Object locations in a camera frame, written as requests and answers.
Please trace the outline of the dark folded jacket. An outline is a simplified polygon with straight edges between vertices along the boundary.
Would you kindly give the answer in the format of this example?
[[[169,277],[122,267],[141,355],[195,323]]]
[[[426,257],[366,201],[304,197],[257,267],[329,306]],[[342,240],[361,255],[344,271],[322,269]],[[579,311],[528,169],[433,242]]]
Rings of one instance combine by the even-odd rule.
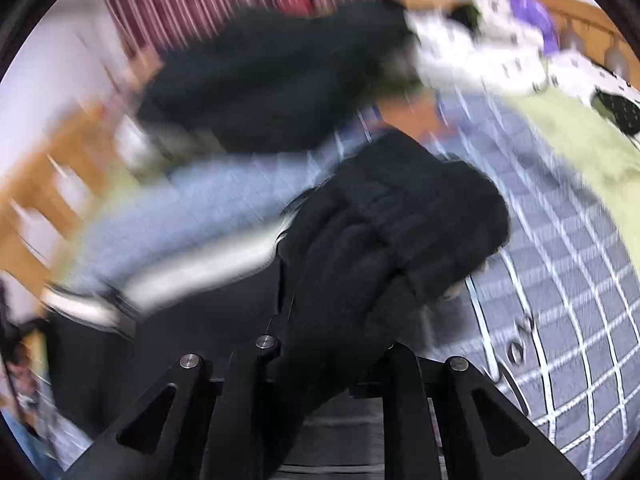
[[[356,114],[409,38],[394,0],[352,1],[319,16],[245,8],[218,36],[164,54],[137,118],[208,133],[228,153],[311,150]]]

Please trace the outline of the white dotted quilt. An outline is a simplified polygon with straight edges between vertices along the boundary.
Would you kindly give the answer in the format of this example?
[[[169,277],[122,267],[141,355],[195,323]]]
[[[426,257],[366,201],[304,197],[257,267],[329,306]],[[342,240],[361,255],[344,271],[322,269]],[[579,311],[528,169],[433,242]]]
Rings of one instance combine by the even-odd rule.
[[[639,87],[582,53],[544,54],[541,32],[514,18],[508,0],[471,0],[448,14],[414,12],[409,65],[424,86],[529,96],[553,87],[639,140]]]

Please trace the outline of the blue jeans leg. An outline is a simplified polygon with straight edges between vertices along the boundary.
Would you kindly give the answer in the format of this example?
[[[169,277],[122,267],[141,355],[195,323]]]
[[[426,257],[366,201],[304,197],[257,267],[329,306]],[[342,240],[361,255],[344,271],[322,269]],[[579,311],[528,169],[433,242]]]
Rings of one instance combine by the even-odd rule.
[[[64,472],[86,452],[92,440],[55,405],[41,401],[34,426],[20,421],[15,403],[1,401],[1,413],[23,452],[45,479],[61,479]]]

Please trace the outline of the blue checkered blanket with stars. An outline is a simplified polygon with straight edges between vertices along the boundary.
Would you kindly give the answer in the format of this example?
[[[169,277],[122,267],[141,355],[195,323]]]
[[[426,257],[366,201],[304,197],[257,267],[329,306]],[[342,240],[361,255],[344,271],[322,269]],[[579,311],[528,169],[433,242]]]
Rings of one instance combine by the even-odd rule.
[[[613,209],[518,107],[443,94],[454,133],[428,149],[488,172],[511,215],[509,244],[460,296],[416,312],[402,340],[460,354],[588,479],[608,478],[639,433],[639,261]],[[225,359],[267,322],[276,239],[305,192],[372,140],[355,122],[308,153],[216,155],[139,183],[120,170],[58,284],[152,316],[134,369],[182,350]]]

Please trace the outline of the white floral duvet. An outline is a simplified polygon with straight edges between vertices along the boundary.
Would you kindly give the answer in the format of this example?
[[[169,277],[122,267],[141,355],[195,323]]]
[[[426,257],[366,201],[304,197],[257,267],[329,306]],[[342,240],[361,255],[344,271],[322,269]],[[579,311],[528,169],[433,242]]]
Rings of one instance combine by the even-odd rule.
[[[224,154],[224,148],[209,131],[139,124],[128,116],[119,123],[115,141],[125,166],[138,177],[159,174]]]

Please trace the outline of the black pants with white stripe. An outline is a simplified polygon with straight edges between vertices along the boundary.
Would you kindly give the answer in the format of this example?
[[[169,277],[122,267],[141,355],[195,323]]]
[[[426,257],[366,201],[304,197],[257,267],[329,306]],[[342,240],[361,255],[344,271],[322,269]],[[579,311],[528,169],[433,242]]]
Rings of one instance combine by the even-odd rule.
[[[282,349],[265,392],[262,456],[274,474],[304,420],[376,374],[404,323],[509,235],[494,182],[388,130],[309,193],[265,270],[138,313],[131,336],[51,314],[55,404],[96,437],[180,356],[221,364],[270,334]]]

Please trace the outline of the green bed sheet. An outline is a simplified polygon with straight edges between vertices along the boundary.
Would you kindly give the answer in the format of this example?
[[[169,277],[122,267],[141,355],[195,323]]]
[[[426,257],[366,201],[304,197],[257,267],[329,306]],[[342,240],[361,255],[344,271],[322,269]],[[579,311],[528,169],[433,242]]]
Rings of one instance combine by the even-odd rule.
[[[599,196],[639,257],[639,151],[595,110],[555,88],[511,96],[514,105]]]

